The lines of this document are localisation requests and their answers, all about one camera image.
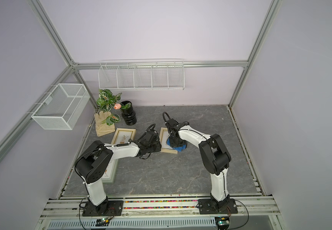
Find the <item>gold frame with deer print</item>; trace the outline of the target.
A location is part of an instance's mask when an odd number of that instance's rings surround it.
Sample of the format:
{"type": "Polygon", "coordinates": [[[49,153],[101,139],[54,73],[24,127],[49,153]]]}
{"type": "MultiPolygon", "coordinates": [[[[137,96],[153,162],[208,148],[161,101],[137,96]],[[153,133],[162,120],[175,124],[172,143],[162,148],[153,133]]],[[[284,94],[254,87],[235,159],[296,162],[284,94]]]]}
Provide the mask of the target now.
{"type": "Polygon", "coordinates": [[[166,127],[162,127],[160,129],[159,139],[160,139],[160,144],[161,144],[161,152],[178,154],[178,151],[173,149],[172,147],[170,147],[170,145],[168,143],[169,133],[168,133],[168,129],[166,127]]]}

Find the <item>blue microfiber cloth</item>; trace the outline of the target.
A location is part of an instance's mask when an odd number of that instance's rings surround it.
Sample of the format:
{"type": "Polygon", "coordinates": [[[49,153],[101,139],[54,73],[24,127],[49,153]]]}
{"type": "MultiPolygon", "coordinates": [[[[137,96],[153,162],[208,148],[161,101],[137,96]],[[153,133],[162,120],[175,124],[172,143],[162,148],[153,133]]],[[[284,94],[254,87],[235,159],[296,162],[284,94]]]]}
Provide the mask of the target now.
{"type": "Polygon", "coordinates": [[[173,150],[183,151],[187,147],[187,142],[185,140],[174,141],[171,137],[167,139],[167,145],[169,145],[173,150]]]}

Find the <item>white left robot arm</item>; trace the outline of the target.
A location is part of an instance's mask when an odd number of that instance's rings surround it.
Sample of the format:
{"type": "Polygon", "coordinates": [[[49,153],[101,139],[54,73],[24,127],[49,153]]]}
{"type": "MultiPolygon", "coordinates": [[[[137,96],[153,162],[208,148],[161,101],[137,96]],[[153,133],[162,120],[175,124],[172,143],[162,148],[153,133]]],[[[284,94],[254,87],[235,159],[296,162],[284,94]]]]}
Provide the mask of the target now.
{"type": "Polygon", "coordinates": [[[107,201],[102,176],[111,161],[122,158],[142,157],[161,150],[159,135],[155,130],[146,131],[135,142],[110,145],[94,141],[76,160],[75,172],[84,181],[92,205],[99,207],[107,201]]]}

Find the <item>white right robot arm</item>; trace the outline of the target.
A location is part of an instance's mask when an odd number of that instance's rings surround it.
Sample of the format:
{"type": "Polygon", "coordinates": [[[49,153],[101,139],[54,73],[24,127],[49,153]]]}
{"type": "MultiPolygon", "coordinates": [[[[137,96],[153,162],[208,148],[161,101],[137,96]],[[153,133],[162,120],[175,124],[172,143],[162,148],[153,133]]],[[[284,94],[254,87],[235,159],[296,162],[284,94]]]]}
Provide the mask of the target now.
{"type": "Polygon", "coordinates": [[[204,134],[193,129],[189,122],[179,123],[174,119],[165,122],[169,138],[167,144],[174,150],[182,151],[188,144],[196,146],[201,155],[205,169],[210,173],[211,196],[216,202],[229,199],[226,175],[232,158],[218,134],[204,134]]]}

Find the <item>glossy black vase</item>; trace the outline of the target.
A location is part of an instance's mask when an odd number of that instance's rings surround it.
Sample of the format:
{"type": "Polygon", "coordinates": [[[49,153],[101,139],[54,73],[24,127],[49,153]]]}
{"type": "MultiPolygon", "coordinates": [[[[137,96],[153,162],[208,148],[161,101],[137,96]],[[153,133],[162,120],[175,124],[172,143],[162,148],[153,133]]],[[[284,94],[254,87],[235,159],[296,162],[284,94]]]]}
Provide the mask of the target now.
{"type": "Polygon", "coordinates": [[[130,101],[122,101],[121,105],[121,113],[126,125],[135,125],[137,122],[137,118],[132,103],[130,101]]]}

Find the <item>cream work glove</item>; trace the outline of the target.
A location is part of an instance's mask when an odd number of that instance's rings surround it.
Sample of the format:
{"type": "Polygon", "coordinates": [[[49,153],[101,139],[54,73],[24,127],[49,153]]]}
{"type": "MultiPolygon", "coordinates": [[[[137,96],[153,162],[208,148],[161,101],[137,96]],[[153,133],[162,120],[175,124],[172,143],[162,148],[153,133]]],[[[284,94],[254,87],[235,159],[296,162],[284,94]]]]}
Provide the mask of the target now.
{"type": "Polygon", "coordinates": [[[112,113],[107,111],[100,111],[98,113],[94,114],[94,119],[95,119],[95,129],[96,129],[96,134],[98,137],[102,137],[106,134],[113,133],[115,132],[115,125],[108,125],[106,123],[106,119],[111,116],[112,113]]]}

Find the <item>green artificial plant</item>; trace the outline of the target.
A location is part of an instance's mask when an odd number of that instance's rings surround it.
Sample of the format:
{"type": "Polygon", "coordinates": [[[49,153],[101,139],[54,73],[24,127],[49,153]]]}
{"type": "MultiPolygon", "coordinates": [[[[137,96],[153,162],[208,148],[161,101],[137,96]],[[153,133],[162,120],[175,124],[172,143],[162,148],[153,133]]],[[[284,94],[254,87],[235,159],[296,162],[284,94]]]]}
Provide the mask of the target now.
{"type": "Polygon", "coordinates": [[[112,114],[111,110],[129,109],[132,106],[131,102],[123,103],[120,101],[122,93],[113,94],[109,89],[99,89],[99,98],[97,99],[97,105],[102,112],[110,112],[102,124],[113,125],[120,122],[120,116],[112,114]]]}

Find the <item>gold frame with plant print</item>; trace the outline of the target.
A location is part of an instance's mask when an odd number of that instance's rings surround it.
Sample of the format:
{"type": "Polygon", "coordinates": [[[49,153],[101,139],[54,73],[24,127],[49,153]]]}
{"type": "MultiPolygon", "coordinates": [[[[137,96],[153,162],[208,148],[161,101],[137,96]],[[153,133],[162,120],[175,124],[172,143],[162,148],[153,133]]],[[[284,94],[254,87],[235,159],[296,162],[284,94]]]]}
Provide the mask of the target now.
{"type": "Polygon", "coordinates": [[[125,144],[129,139],[134,140],[136,129],[117,128],[111,141],[112,145],[125,144]]]}

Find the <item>green picture frame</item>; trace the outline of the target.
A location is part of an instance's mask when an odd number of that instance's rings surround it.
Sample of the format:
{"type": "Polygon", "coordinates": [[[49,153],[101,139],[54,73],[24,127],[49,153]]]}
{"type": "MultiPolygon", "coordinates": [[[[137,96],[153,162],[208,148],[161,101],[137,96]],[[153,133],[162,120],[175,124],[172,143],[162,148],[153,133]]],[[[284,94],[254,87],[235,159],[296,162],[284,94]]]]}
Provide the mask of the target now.
{"type": "Polygon", "coordinates": [[[110,161],[103,176],[102,183],[108,184],[113,183],[118,169],[119,160],[110,161]]]}

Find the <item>aluminium rail base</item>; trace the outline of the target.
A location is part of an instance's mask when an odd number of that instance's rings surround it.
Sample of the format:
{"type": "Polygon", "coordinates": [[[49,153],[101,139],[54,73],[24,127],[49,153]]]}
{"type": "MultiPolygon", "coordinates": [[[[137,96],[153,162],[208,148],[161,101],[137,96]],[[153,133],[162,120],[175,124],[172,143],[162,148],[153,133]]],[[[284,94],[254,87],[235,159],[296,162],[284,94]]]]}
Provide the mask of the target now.
{"type": "Polygon", "coordinates": [[[207,205],[205,194],[123,195],[109,198],[98,214],[86,197],[50,200],[37,230],[285,230],[287,226],[271,196],[236,196],[221,212],[207,205]]]}

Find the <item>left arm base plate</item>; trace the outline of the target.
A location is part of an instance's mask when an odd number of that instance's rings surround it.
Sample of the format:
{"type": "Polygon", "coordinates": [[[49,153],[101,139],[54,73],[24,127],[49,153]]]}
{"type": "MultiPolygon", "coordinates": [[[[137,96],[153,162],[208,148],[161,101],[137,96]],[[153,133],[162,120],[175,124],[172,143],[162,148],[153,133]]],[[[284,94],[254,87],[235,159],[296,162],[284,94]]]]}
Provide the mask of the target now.
{"type": "Polygon", "coordinates": [[[98,206],[93,205],[90,201],[85,203],[82,216],[95,217],[95,216],[120,216],[122,214],[124,202],[121,200],[105,200],[98,206]]]}

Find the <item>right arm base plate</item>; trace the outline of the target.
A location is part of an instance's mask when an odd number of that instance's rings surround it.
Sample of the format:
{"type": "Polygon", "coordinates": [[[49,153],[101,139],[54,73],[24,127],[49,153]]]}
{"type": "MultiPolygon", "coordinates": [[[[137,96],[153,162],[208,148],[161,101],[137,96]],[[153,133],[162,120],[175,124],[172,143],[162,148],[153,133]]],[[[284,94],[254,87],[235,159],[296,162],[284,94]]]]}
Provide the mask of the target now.
{"type": "Polygon", "coordinates": [[[200,214],[237,214],[236,201],[232,198],[221,202],[214,199],[199,199],[196,205],[200,214]]]}

